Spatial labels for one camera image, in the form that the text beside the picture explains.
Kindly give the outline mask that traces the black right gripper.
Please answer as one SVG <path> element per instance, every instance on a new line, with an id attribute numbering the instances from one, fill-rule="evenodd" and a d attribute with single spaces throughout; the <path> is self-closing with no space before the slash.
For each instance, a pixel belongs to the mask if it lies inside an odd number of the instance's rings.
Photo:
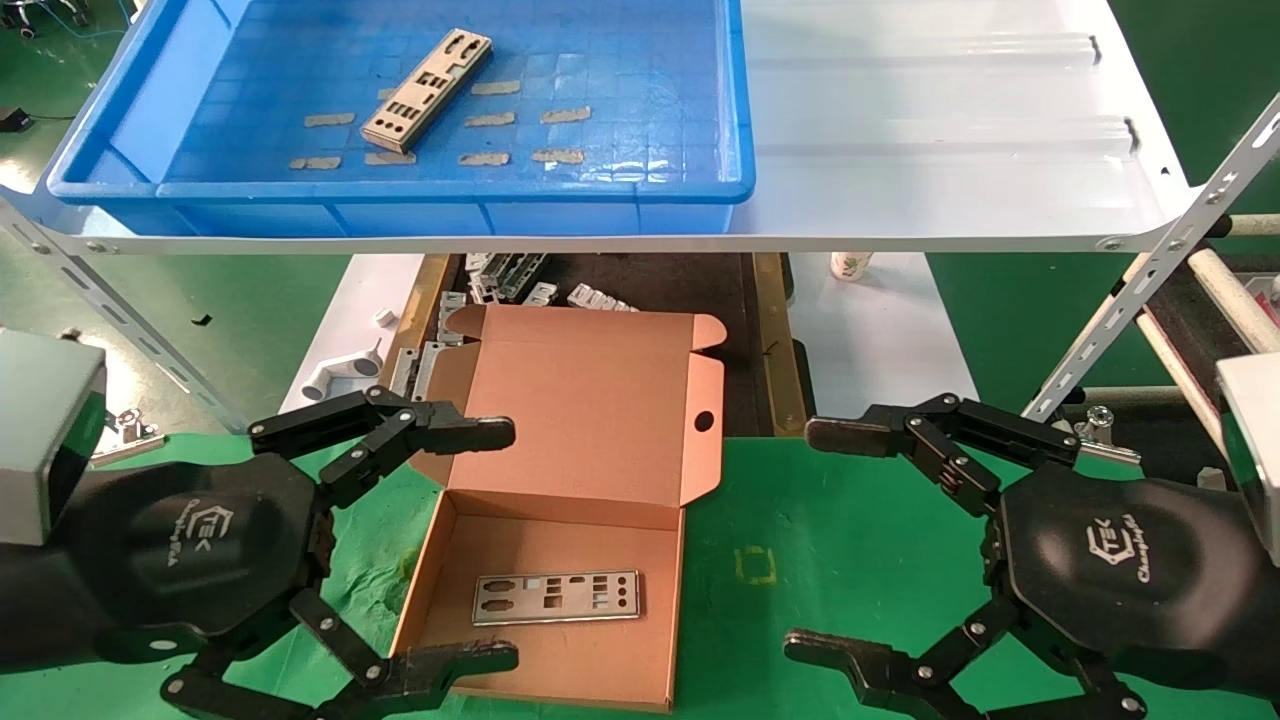
<path id="1" fill-rule="evenodd" d="M 993 583 L 1012 601 L 992 597 L 922 657 L 806 629 L 785 637 L 787 659 L 842 673 L 860 705 L 911 719 L 1144 719 L 1146 702 L 1111 669 L 1277 698 L 1277 568 L 1239 495 L 1080 475 L 1066 469 L 1080 452 L 1073 433 L 952 393 L 874 404 L 856 419 L 813 416 L 805 441 L 824 454 L 905 457 L 973 518 L 998 506 Z M 1036 471 L 1000 498 L 973 450 Z M 968 703 L 954 679 L 1011 630 L 1080 693 L 989 711 Z"/>

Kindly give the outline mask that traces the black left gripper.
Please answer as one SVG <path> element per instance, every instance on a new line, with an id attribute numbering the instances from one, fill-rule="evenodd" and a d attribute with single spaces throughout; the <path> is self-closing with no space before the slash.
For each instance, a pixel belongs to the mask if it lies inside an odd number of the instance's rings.
<path id="1" fill-rule="evenodd" d="M 329 506 L 349 507 L 417 454 L 507 448 L 511 419 L 372 386 L 257 421 L 250 438 L 259 456 L 244 462 L 91 471 L 45 544 L 4 544 L 3 667 L 198 652 L 163 685 L 164 701 L 191 717 L 385 719 L 439 708 L 463 676 L 518 666 L 506 641 L 384 659 L 315 591 L 335 544 Z M 287 461 L 339 445 L 349 447 L 321 469 L 320 489 Z M 225 680 L 233 659 L 294 624 L 349 674 L 333 698 L 312 707 Z"/>

